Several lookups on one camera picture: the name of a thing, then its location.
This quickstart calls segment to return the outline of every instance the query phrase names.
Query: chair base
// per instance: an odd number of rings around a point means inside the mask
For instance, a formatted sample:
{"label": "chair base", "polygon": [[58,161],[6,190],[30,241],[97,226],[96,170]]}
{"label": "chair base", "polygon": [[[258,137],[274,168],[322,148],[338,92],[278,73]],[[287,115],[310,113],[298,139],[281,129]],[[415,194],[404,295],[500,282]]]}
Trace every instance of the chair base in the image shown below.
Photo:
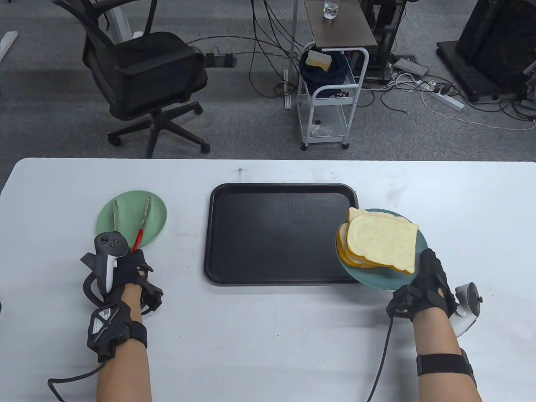
{"label": "chair base", "polygon": [[171,131],[173,134],[177,134],[178,136],[201,146],[202,153],[209,153],[210,144],[206,143],[205,140],[197,137],[196,135],[182,128],[178,124],[172,122],[174,118],[182,116],[183,114],[186,114],[192,110],[196,115],[200,115],[201,113],[203,113],[203,108],[201,107],[199,102],[189,103],[188,105],[182,105],[170,110],[162,111],[161,109],[157,109],[156,111],[151,112],[151,118],[143,120],[124,129],[109,133],[108,142],[113,146],[120,146],[120,136],[150,128],[151,133],[149,136],[149,142],[147,143],[147,149],[145,150],[145,158],[147,159],[150,159],[153,156],[154,148],[157,145],[158,135],[160,134],[161,130]]}

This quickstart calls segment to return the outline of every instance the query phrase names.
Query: glass of water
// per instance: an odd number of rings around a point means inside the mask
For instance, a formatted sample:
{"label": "glass of water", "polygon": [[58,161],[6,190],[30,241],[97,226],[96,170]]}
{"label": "glass of water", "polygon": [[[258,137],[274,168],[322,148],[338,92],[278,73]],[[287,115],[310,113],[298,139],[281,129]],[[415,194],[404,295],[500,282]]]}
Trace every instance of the glass of water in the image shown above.
{"label": "glass of water", "polygon": [[324,18],[333,19],[339,12],[339,0],[324,0]]}

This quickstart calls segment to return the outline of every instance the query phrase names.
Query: black bag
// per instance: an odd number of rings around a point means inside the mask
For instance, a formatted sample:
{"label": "black bag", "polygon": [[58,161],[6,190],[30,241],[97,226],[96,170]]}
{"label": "black bag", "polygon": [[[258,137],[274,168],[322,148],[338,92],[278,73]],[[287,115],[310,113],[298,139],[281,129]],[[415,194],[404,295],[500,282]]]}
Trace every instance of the black bag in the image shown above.
{"label": "black bag", "polygon": [[[300,59],[300,74],[307,84],[309,95],[324,85],[340,85],[344,84],[346,79],[347,62],[346,57],[338,51],[323,52],[331,56],[331,65],[327,71],[321,67],[307,65],[305,60],[309,55],[309,51],[305,51]],[[338,95],[340,90],[323,90],[318,94],[318,98],[329,98],[330,96]]]}

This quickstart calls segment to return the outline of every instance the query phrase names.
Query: white cart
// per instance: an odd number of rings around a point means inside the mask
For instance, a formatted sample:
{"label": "white cart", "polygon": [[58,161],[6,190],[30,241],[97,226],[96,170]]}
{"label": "white cart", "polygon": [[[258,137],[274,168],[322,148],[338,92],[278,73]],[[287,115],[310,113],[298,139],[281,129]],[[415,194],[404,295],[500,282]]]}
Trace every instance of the white cart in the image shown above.
{"label": "white cart", "polygon": [[[310,42],[306,45],[304,51],[310,49],[315,43]],[[300,128],[302,135],[302,151],[306,151],[309,144],[316,143],[338,143],[341,142],[344,150],[350,146],[348,134],[354,119],[355,108],[358,105],[359,94],[367,66],[369,54],[364,48],[337,48],[322,49],[322,51],[347,51],[357,50],[364,54],[363,67],[359,74],[359,83],[355,83],[352,68],[348,60],[346,61],[347,75],[344,84],[324,85],[309,95],[307,84],[303,81],[301,75],[298,81],[296,104],[298,117],[300,119]],[[347,92],[348,96],[318,98],[318,94],[323,90],[340,90]]]}

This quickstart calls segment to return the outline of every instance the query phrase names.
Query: black glove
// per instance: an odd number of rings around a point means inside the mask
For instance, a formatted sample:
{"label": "black glove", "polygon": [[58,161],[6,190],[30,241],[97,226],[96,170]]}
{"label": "black glove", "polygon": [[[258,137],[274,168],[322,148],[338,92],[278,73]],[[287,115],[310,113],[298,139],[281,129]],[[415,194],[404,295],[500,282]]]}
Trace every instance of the black glove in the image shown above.
{"label": "black glove", "polygon": [[129,252],[125,256],[117,259],[117,268],[114,270],[114,283],[110,292],[110,300],[117,302],[121,298],[126,284],[135,284],[142,287],[142,306],[149,308],[142,314],[154,311],[162,304],[163,291],[148,281],[149,272],[153,269],[145,262],[145,257],[141,249]]}
{"label": "black glove", "polygon": [[439,307],[450,317],[457,307],[456,299],[450,291],[441,261],[431,249],[421,253],[420,271],[410,285],[404,285],[393,293],[387,313],[389,316],[409,318],[423,310]]}

